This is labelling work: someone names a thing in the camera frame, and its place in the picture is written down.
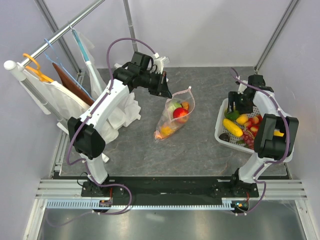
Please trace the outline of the clear pink-dotted zip bag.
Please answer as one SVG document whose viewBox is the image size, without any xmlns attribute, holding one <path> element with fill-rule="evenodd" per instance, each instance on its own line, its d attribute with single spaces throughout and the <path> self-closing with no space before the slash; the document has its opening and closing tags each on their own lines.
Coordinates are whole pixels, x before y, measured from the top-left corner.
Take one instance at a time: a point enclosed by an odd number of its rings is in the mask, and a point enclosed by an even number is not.
<svg viewBox="0 0 320 240">
<path fill-rule="evenodd" d="M 189 120 L 196 106 L 192 87 L 178 91 L 167 99 L 154 132 L 156 142 L 165 140 L 181 129 Z"/>
</svg>

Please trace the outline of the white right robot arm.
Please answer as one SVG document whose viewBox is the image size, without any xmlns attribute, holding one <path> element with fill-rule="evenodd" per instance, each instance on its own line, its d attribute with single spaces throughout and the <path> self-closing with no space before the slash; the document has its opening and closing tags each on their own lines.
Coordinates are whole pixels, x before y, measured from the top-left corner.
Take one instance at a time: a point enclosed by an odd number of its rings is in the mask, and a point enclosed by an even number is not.
<svg viewBox="0 0 320 240">
<path fill-rule="evenodd" d="M 262 117 L 254 137 L 253 154 L 239 168 L 238 179 L 229 184 L 230 193 L 240 197 L 247 191 L 246 183 L 257 183 L 269 166 L 291 161 L 299 121 L 282 110 L 274 90 L 266 86 L 262 75 L 253 74 L 242 81 L 236 73 L 233 78 L 239 88 L 229 92 L 226 112 L 250 114 L 256 107 Z"/>
</svg>

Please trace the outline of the green cabbage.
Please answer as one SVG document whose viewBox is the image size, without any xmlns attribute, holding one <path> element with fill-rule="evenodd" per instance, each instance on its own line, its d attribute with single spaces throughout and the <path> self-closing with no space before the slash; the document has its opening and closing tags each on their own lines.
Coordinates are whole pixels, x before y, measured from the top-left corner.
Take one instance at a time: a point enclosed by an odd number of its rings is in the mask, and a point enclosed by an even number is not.
<svg viewBox="0 0 320 240">
<path fill-rule="evenodd" d="M 181 107 L 182 107 L 182 105 L 181 105 L 179 102 L 171 101 L 171 102 L 168 104 L 167 110 L 168 110 L 170 113 L 173 113 L 177 108 L 181 108 Z"/>
</svg>

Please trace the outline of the orange citrus fruit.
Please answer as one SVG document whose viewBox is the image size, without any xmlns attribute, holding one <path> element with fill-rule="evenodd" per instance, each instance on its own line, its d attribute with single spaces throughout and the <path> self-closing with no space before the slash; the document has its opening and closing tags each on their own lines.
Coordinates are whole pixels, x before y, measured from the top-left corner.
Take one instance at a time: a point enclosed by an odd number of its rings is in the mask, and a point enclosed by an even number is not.
<svg viewBox="0 0 320 240">
<path fill-rule="evenodd" d="M 164 126 L 160 130 L 160 134 L 162 137 L 168 137 L 168 136 L 172 135 L 174 132 L 175 131 L 169 126 Z"/>
</svg>

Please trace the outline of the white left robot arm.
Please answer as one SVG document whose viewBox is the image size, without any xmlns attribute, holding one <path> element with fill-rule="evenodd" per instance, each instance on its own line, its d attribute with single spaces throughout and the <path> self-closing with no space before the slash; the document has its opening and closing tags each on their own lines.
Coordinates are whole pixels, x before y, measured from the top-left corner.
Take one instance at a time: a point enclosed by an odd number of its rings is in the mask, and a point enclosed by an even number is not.
<svg viewBox="0 0 320 240">
<path fill-rule="evenodd" d="M 134 52 L 131 61 L 114 70 L 113 78 L 91 107 L 79 118 L 68 120 L 70 144 L 80 154 L 80 161 L 84 162 L 90 180 L 94 182 L 92 191 L 99 197 L 110 191 L 102 157 L 106 147 L 100 134 L 103 126 L 121 101 L 138 87 L 147 89 L 154 96 L 172 98 L 164 70 L 169 61 L 168 57 L 158 53 L 149 56 Z"/>
</svg>

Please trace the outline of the orange carrot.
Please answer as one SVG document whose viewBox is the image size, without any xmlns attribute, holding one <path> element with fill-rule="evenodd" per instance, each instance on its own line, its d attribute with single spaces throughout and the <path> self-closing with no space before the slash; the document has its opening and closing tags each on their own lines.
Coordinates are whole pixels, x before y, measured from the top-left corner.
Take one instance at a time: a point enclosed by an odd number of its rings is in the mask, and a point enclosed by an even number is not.
<svg viewBox="0 0 320 240">
<path fill-rule="evenodd" d="M 169 103 L 166 105 L 166 108 L 163 110 L 162 115 L 160 117 L 160 120 L 159 120 L 159 122 L 157 124 L 156 131 L 154 133 L 154 137 L 155 137 L 156 140 L 164 140 L 164 139 L 170 137 L 177 130 L 179 130 L 184 124 L 186 124 L 187 121 L 189 120 L 189 108 L 190 108 L 190 105 L 189 105 L 189 103 L 187 101 L 178 102 L 178 103 L 181 104 L 182 108 L 185 108 L 185 109 L 188 110 L 188 115 L 186 115 L 184 117 L 180 117 L 180 118 L 173 118 L 173 113 L 168 111 Z M 170 136 L 162 137 L 161 128 L 162 127 L 167 127 L 167 126 L 172 128 L 174 130 L 174 133 L 171 134 Z"/>
</svg>

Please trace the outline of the red apple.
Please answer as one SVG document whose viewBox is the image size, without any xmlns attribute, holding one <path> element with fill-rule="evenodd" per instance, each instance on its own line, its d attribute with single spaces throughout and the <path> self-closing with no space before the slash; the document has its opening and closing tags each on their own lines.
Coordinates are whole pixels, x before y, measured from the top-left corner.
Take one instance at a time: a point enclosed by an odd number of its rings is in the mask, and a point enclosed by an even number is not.
<svg viewBox="0 0 320 240">
<path fill-rule="evenodd" d="M 188 114 L 189 114 L 189 111 L 187 109 L 183 107 L 179 107 L 173 112 L 172 116 L 174 119 L 177 119 L 177 118 L 182 118 Z"/>
</svg>

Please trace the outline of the green-yellow mango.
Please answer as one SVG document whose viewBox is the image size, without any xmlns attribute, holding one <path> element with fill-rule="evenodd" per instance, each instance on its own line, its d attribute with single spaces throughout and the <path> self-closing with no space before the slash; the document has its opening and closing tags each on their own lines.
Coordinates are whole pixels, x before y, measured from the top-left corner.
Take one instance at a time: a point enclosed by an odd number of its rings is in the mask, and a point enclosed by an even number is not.
<svg viewBox="0 0 320 240">
<path fill-rule="evenodd" d="M 229 119 L 230 121 L 235 121 L 240 116 L 240 113 L 237 110 L 228 111 L 227 109 L 224 111 L 224 117 Z"/>
</svg>

